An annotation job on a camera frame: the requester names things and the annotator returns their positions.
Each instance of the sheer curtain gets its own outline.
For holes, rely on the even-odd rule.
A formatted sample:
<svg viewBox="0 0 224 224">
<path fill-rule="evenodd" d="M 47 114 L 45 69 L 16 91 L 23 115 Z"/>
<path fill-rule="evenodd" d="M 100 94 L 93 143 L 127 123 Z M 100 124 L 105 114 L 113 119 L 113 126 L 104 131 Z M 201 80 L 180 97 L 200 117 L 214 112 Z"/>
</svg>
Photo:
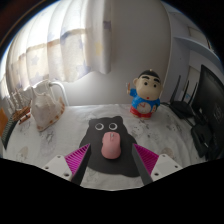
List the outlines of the sheer curtain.
<svg viewBox="0 0 224 224">
<path fill-rule="evenodd" d="M 61 0 L 13 39 L 5 65 L 9 92 L 49 79 L 74 82 L 110 72 L 111 0 Z"/>
</svg>

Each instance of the figurine head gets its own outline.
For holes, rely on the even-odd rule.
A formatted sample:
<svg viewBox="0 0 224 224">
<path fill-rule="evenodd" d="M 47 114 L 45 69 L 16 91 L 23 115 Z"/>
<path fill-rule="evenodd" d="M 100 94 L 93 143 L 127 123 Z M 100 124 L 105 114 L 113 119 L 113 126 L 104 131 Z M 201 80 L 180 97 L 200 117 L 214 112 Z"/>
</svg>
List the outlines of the figurine head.
<svg viewBox="0 0 224 224">
<path fill-rule="evenodd" d="M 163 90 L 159 76 L 152 69 L 142 72 L 133 83 L 138 96 L 145 100 L 157 100 Z"/>
</svg>

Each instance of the figurine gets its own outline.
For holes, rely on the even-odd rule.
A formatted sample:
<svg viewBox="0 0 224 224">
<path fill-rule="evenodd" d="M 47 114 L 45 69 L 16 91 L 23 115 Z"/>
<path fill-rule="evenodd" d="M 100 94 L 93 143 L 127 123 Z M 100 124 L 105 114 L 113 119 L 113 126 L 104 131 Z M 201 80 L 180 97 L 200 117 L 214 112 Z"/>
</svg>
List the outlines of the figurine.
<svg viewBox="0 0 224 224">
<path fill-rule="evenodd" d="M 127 94 L 134 97 L 130 112 L 142 119 L 149 119 L 160 105 L 160 93 L 163 90 L 159 76 L 152 70 L 142 72 L 133 80 L 136 89 L 130 90 L 128 84 Z"/>
</svg>

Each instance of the black hair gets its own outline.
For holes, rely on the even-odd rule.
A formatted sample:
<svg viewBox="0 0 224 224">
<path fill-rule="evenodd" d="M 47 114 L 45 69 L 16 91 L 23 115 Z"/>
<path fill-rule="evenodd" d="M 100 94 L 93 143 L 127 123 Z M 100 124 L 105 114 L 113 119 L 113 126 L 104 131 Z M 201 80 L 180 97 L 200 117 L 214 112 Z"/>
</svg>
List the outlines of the black hair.
<svg viewBox="0 0 224 224">
<path fill-rule="evenodd" d="M 159 76 L 157 75 L 157 73 L 155 73 L 152 70 L 146 70 L 146 71 L 142 72 L 138 78 L 140 78 L 142 75 L 151 75 L 151 76 L 154 76 L 154 77 L 160 79 Z"/>
</svg>

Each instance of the pink object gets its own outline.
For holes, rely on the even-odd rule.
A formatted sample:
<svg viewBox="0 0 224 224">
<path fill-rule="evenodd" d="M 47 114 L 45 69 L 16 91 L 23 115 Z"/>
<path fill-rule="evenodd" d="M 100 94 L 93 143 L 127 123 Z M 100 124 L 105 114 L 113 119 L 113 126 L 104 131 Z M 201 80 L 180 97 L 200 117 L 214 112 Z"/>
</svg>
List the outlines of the pink object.
<svg viewBox="0 0 224 224">
<path fill-rule="evenodd" d="M 89 145 L 90 144 L 87 144 L 87 145 L 75 150 L 74 152 L 68 154 L 67 156 L 65 156 L 65 160 L 66 160 L 68 167 L 70 168 L 73 176 L 79 169 L 80 164 L 82 163 L 82 160 L 89 148 Z"/>
<path fill-rule="evenodd" d="M 102 155 L 107 159 L 116 159 L 121 154 L 120 135 L 117 132 L 106 132 L 103 136 Z"/>
<path fill-rule="evenodd" d="M 145 167 L 145 169 L 148 171 L 149 175 L 151 175 L 152 170 L 154 168 L 154 166 L 156 165 L 156 162 L 159 158 L 159 156 L 157 154 L 155 154 L 154 152 L 140 146 L 137 144 L 134 144 L 136 151 L 139 155 L 139 157 L 142 160 L 142 163 Z"/>
</svg>

